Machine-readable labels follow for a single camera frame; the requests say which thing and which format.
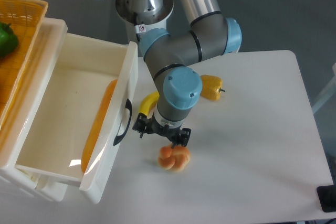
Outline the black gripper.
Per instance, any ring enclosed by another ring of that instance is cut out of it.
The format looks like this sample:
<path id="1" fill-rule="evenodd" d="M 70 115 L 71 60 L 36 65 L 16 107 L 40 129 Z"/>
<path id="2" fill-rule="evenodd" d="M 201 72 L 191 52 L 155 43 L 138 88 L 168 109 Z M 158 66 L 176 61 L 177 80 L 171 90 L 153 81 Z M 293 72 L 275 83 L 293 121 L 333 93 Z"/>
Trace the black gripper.
<path id="1" fill-rule="evenodd" d="M 187 147 L 191 136 L 189 128 L 181 129 L 180 126 L 171 126 L 169 123 L 159 122 L 155 116 L 148 118 L 144 113 L 138 114 L 132 129 L 139 133 L 139 138 L 142 138 L 144 134 L 157 134 L 166 137 L 171 141 L 172 149 L 178 145 Z"/>

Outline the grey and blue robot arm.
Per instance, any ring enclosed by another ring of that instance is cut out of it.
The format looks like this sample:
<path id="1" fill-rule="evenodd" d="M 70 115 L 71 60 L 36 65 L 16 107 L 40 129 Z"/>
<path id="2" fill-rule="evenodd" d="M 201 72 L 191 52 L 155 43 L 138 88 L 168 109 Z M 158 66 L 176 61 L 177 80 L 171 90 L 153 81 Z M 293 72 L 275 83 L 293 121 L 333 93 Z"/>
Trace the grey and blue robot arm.
<path id="1" fill-rule="evenodd" d="M 191 65 L 237 52 L 242 43 L 239 24 L 222 15 L 217 0 L 181 2 L 190 30 L 174 38 L 166 29 L 173 0 L 115 0 L 159 93 L 154 114 L 139 112 L 133 129 L 166 137 L 173 146 L 188 144 L 191 130 L 182 124 L 201 95 L 202 81 Z"/>

